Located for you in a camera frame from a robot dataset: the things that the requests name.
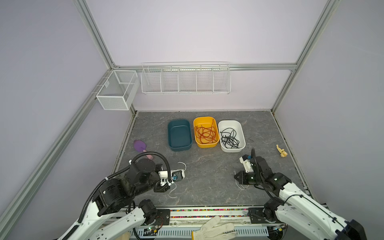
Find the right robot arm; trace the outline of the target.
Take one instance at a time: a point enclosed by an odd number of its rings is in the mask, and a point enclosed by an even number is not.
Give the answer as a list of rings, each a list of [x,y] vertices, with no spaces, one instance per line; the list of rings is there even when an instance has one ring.
[[[249,210],[251,220],[281,222],[310,240],[367,239],[360,223],[336,215],[303,192],[286,175],[273,172],[255,150],[240,157],[239,161],[244,170],[235,174],[235,180],[241,185],[263,190],[270,197],[262,210]]]

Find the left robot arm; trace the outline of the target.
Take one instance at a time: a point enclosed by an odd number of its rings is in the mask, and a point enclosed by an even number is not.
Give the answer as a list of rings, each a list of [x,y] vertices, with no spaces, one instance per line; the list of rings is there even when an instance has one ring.
[[[137,154],[127,167],[102,179],[87,198],[79,218],[60,238],[114,240],[125,231],[154,222],[158,211],[151,200],[143,200],[127,215],[127,222],[120,219],[111,224],[115,232],[102,226],[113,214],[130,207],[136,196],[150,190],[165,193],[170,189],[173,178],[169,161],[158,152],[151,152],[151,155],[160,158],[166,166],[164,177],[160,176],[161,165],[147,159],[146,153]]]

